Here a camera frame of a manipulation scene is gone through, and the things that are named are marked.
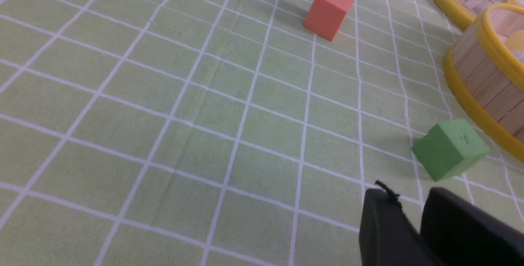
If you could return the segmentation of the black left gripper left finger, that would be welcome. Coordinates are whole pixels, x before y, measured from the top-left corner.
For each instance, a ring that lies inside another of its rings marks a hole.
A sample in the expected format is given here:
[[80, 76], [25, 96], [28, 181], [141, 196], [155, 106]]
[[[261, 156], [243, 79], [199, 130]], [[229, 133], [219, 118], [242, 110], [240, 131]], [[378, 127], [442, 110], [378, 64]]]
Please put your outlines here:
[[400, 195], [382, 181], [365, 191], [359, 229], [363, 266], [437, 266], [438, 257], [403, 211]]

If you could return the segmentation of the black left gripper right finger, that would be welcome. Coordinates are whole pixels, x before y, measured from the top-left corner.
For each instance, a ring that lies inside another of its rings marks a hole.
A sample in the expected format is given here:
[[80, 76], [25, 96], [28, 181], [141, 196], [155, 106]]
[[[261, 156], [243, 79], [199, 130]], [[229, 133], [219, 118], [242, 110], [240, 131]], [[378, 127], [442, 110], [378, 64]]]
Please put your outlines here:
[[430, 189], [420, 236], [448, 266], [522, 266], [524, 235], [443, 188]]

